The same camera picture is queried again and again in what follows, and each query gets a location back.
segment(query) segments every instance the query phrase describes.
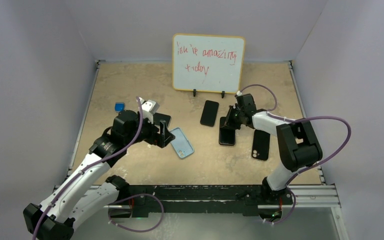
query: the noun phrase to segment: table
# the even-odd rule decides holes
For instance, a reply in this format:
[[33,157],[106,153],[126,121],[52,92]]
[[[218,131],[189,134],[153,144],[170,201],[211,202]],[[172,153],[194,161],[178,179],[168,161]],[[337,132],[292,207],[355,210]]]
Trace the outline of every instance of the table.
[[[302,112],[287,63],[244,63],[240,87],[263,84],[277,96],[279,116],[299,119]],[[274,105],[271,94],[261,87],[245,90],[251,93],[257,108]],[[133,185],[242,185],[261,184],[279,164],[277,138],[270,137],[269,159],[251,157],[254,130],[236,130],[235,146],[219,145],[219,118],[226,116],[233,94],[177,91],[172,86],[171,63],[101,63],[87,110],[73,168],[76,169],[95,139],[112,126],[117,113],[115,102],[124,102],[125,109],[137,111],[136,96],[159,103],[159,113],[172,117],[169,129],[180,127],[195,152],[180,159],[171,145],[159,148],[146,142],[136,143],[127,150],[95,184],[102,184],[112,175],[119,175]],[[200,124],[206,100],[219,102],[216,124]],[[292,184],[321,184],[316,169],[300,174]]]

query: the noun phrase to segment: black smartphone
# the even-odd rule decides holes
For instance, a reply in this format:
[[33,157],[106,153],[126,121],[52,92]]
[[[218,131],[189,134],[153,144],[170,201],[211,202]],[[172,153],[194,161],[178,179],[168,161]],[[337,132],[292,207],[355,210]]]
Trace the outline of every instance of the black smartphone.
[[202,110],[200,123],[205,126],[214,127],[218,110],[218,102],[206,100],[204,104],[204,109]]
[[251,157],[266,161],[269,159],[270,134],[265,131],[255,130],[252,141]]
[[233,146],[235,145],[235,130],[234,129],[228,129],[223,128],[223,125],[226,121],[226,117],[222,116],[220,117],[220,125],[219,125],[219,133],[218,133],[218,143],[220,145],[225,146]]
[[162,114],[162,113],[159,113],[159,112],[156,112],[154,115],[153,115],[153,124],[155,126],[160,126],[160,121],[161,120],[164,120],[166,123],[167,123],[167,128],[169,127],[170,125],[170,122],[172,121],[172,117],[169,116],[169,115],[166,115],[166,114]]

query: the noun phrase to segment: yellow whiteboard frame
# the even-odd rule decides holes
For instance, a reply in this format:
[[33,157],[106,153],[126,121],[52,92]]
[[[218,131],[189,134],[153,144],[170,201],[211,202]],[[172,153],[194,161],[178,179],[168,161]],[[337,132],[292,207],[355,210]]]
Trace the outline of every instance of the yellow whiteboard frame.
[[[240,63],[240,74],[239,74],[239,84],[237,86],[237,90],[239,91],[239,88],[241,87],[241,81],[242,81],[242,68],[244,67],[244,58],[245,58],[245,45],[247,41],[243,36],[226,36],[226,35],[210,35],[210,34],[193,34],[193,33],[176,33],[173,35],[172,39],[172,51],[171,51],[171,85],[173,86],[174,90],[177,91],[190,91],[193,92],[193,89],[179,89],[175,88],[175,37],[177,35],[183,35],[183,36],[201,36],[201,37],[218,37],[218,38],[232,38],[232,39],[242,39],[243,40],[243,54],[242,54],[242,61]],[[216,93],[220,94],[221,91],[206,91],[201,90],[200,93]],[[225,92],[226,94],[236,94],[236,92]]]

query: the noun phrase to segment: gray wall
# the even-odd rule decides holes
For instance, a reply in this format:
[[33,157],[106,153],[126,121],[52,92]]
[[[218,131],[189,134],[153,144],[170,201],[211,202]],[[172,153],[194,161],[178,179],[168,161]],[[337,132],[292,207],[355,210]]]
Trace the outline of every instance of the gray wall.
[[172,59],[176,33],[246,38],[245,59],[294,59],[327,0],[66,0],[96,59]]
[[0,0],[0,239],[64,179],[94,59],[63,0]]
[[[294,66],[308,116],[347,119],[349,145],[323,167],[352,240],[384,239],[384,1],[329,0]],[[325,156],[340,124],[316,124]]]

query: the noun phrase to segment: whiteboard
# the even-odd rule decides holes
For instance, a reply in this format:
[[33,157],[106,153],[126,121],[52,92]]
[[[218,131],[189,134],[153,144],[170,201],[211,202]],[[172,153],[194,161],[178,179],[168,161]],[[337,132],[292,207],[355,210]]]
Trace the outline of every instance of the whiteboard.
[[241,82],[245,39],[240,36],[175,34],[173,88],[236,93]]

